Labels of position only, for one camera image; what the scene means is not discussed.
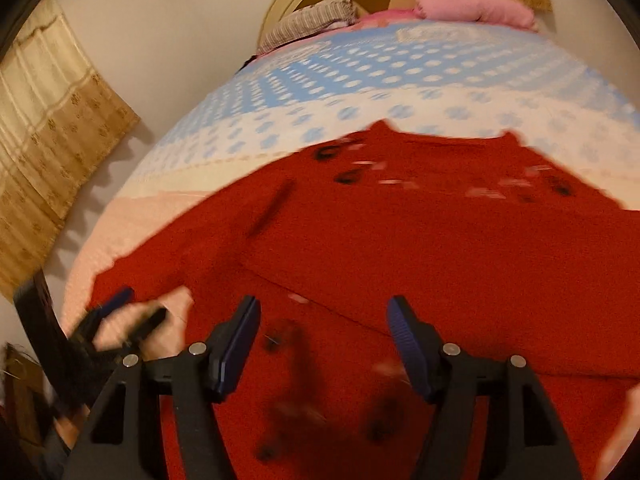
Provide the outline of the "polka dot bed cover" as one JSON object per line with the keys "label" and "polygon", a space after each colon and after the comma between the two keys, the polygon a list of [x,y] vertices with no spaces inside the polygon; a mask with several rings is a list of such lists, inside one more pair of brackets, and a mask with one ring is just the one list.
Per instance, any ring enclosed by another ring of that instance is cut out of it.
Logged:
{"label": "polka dot bed cover", "polygon": [[[236,181],[305,148],[376,122],[417,136],[493,139],[512,132],[622,208],[639,215],[639,114],[601,76],[551,42],[510,28],[427,21],[368,23],[258,58],[184,116],[107,206],[79,255],[62,324],[96,306],[94,280],[183,214]],[[193,300],[178,287],[134,302],[101,328],[122,338],[163,302],[151,342],[174,354]]]}

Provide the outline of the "beige side window curtain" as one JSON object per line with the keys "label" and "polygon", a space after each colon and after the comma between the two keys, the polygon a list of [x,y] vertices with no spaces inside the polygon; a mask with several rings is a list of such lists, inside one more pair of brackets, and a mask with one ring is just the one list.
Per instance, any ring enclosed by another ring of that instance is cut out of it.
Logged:
{"label": "beige side window curtain", "polygon": [[4,298],[43,266],[80,188],[139,122],[41,0],[1,62]]}

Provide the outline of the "striped pillow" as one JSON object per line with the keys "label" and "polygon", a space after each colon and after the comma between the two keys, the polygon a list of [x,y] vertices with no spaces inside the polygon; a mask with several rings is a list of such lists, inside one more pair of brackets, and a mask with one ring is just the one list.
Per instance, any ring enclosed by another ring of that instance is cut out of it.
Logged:
{"label": "striped pillow", "polygon": [[356,21],[357,10],[352,0],[322,0],[278,21],[259,41],[256,54],[265,55],[286,44],[320,34],[329,28],[347,27]]}

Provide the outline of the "red knitted sweater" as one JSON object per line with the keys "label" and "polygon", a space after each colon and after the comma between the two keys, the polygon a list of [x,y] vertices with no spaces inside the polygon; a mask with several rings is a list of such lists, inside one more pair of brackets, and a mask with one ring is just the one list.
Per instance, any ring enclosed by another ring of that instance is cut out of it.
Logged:
{"label": "red knitted sweater", "polygon": [[639,380],[639,216],[512,132],[445,139],[385,122],[206,198],[94,280],[193,300],[186,340],[246,295],[262,327],[216,411],[242,479],[405,479],[430,409],[399,369],[388,300],[466,352],[536,370],[584,474]]}

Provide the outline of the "pink pillow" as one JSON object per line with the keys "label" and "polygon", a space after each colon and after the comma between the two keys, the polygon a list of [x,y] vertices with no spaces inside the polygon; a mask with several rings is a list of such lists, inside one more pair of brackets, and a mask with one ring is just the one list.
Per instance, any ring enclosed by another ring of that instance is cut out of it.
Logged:
{"label": "pink pillow", "polygon": [[535,12],[518,0],[416,0],[424,20],[508,26],[536,32]]}

